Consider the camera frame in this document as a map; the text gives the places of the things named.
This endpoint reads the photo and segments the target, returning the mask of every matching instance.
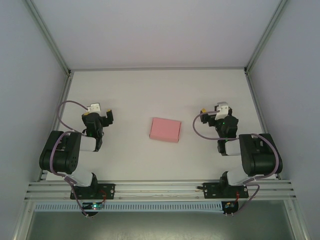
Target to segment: white table surface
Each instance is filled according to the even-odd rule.
[[[241,165],[240,156],[221,156],[217,142],[192,128],[202,108],[226,101],[239,119],[237,134],[262,129],[243,70],[119,70],[74,73],[68,100],[112,109],[114,122],[104,128],[99,152],[79,154],[78,164],[98,180],[205,180]],[[84,109],[67,103],[62,120],[78,131]],[[182,121],[178,143],[149,139],[152,118]],[[203,135],[218,137],[214,127],[196,122]],[[48,173],[46,180],[61,180]]]

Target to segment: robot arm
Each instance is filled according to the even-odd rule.
[[[239,138],[235,139],[239,120],[232,116],[232,109],[226,102],[218,103],[214,110],[218,112],[212,115],[207,114],[205,109],[201,110],[201,122],[215,127],[221,138],[217,139],[218,152],[223,156],[241,155],[242,166],[224,172],[219,182],[204,182],[203,186],[198,188],[203,190],[206,199],[232,199],[236,195],[239,198],[248,198],[244,185],[255,176],[262,178],[272,173],[279,174],[283,168],[282,159],[270,134],[259,134],[258,137],[256,134],[255,137],[251,134],[240,134]],[[269,144],[278,156],[278,167],[275,152]]]
[[[102,145],[104,135],[103,127],[108,127],[113,123],[112,110],[106,112],[106,116],[100,116],[101,108],[99,103],[91,104],[84,113],[82,121],[86,126],[84,132],[71,132],[64,135],[57,145],[53,156],[53,169],[73,183],[75,189],[86,189],[92,194],[97,193],[98,180],[94,173],[91,173],[78,166],[79,152],[98,152]],[[57,140],[64,134],[63,131],[52,131],[47,139],[39,159],[42,170],[51,172],[50,157]]]

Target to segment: metal rail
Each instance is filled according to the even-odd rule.
[[[60,50],[57,47],[57,44],[54,41],[54,38],[50,34],[48,27],[45,23],[45,21],[42,19],[39,10],[37,6],[35,5],[33,0],[23,0],[25,3],[26,8],[29,10],[29,13],[31,17],[34,20],[34,23],[38,26],[41,34],[43,35],[44,39],[46,40],[49,48],[51,49],[53,55],[55,56],[57,62],[61,66],[61,68],[64,70],[65,74],[70,73],[70,69],[68,65],[66,64],[66,61],[64,60]]]
[[[232,199],[205,199],[202,186],[205,182],[217,180],[186,181],[100,181],[115,184],[114,199],[109,202],[203,202],[232,201]],[[289,180],[266,179],[257,180],[260,191],[253,200],[295,200],[296,194]],[[256,191],[254,186],[248,187],[249,196]],[[71,188],[64,181],[31,182],[25,195],[26,202],[73,202],[70,199]]]
[[[269,41],[274,29],[276,28],[278,22],[280,21],[289,2],[290,2],[290,0],[281,0],[280,3],[278,4],[276,10],[274,11],[272,18],[270,19],[267,27],[265,28],[264,33],[262,34],[257,46],[255,47],[255,49],[253,51],[253,54],[250,57],[249,62],[247,63],[247,65],[245,67],[248,75],[250,74],[250,72],[254,68],[260,54],[264,50],[267,42]]]

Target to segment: gray wall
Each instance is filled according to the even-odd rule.
[[[0,239],[11,238],[65,75],[22,0],[0,1]]]
[[[243,67],[280,0],[33,1],[71,69],[105,69]]]
[[[320,1],[291,0],[252,72],[267,128],[320,239]]]

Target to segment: metal bar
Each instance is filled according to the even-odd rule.
[[[276,28],[281,16],[283,15],[288,3],[290,1],[289,0],[281,0],[280,3],[278,4],[272,18],[270,19],[267,27],[264,30],[264,33],[262,34],[257,46],[255,47],[252,56],[250,57],[249,62],[247,63],[245,69],[246,72],[249,74],[255,63],[257,62],[261,52],[263,51],[263,49],[265,48],[268,40],[270,39],[270,36],[272,35],[274,29]]]
[[[100,184],[116,184],[117,186],[122,185],[128,185],[128,186],[140,186],[140,185],[195,185],[200,186],[202,183],[218,183],[219,180],[212,180],[212,179],[199,179],[199,180],[107,180],[107,181],[99,181]],[[270,178],[270,179],[263,179],[263,180],[256,180],[254,181],[257,184],[279,184],[279,180],[277,178]],[[281,180],[281,184],[291,184],[290,180]],[[40,181],[40,182],[30,182],[29,186],[34,185],[47,185],[47,186],[53,186],[53,185],[65,185],[68,184],[63,180],[50,180],[50,181]]]
[[[73,72],[98,72],[98,71],[152,71],[152,70],[243,70],[243,66],[234,67],[127,67],[127,68],[83,68],[72,69]]]
[[[232,199],[205,199],[203,191],[197,189],[208,180],[193,181],[114,181],[116,184],[114,200],[109,202],[122,201],[232,201]],[[254,200],[287,200],[296,199],[296,194],[288,180],[266,179],[257,180],[260,184],[260,191]],[[248,186],[248,193],[251,196],[256,191],[254,186]],[[26,201],[36,202],[71,202],[71,188],[63,181],[31,182],[25,195]]]
[[[256,93],[256,90],[255,90],[254,84],[252,82],[252,79],[251,79],[250,75],[248,75],[248,73],[246,73],[246,71],[244,71],[244,74],[245,74],[246,81],[247,81],[248,86],[249,86],[249,90],[250,90],[251,97],[252,97],[252,100],[253,100],[254,108],[255,108],[256,114],[258,116],[262,132],[263,133],[268,133],[267,123],[266,123],[266,120],[264,118],[264,115],[263,115],[263,112],[262,112],[262,109],[261,109],[261,105],[260,105],[260,102],[258,100],[258,95]]]
[[[44,39],[46,40],[49,48],[51,49],[53,55],[56,57],[59,65],[64,70],[65,74],[69,74],[70,70],[68,65],[66,64],[62,54],[60,53],[52,35],[50,34],[48,27],[46,26],[44,20],[42,19],[37,6],[35,5],[33,0],[23,0],[25,6],[29,10],[30,15],[32,16],[35,24],[39,27]]]
[[[143,191],[148,191],[148,192],[160,192],[160,191],[194,191],[197,189],[196,185],[141,185],[141,186],[129,186],[129,185],[116,185],[116,193],[123,193],[123,192],[143,192]],[[247,187],[249,190],[251,189],[256,189],[255,186],[248,186]],[[260,184],[260,189],[261,190],[291,190],[293,189],[291,184]],[[28,187],[28,192],[56,192],[56,191],[70,191],[71,188],[68,185],[30,185]]]
[[[71,72],[64,83],[63,91],[60,96],[58,105],[61,102],[66,101],[68,99],[68,95],[69,95],[69,91],[71,88],[71,83],[72,83],[73,77],[74,77],[74,73]],[[61,106],[60,111],[59,111],[59,115],[62,116],[64,114],[64,111],[65,111],[65,105]],[[58,130],[59,126],[60,126],[60,122],[58,121],[57,117],[55,117],[51,130]]]
[[[288,214],[295,239],[310,240],[311,237],[302,217],[298,203],[289,199],[284,201],[284,206]]]
[[[12,240],[25,240],[27,239],[29,227],[31,224],[32,216],[36,203],[33,201],[28,201],[24,203],[23,211],[19,216],[18,222],[15,226]]]

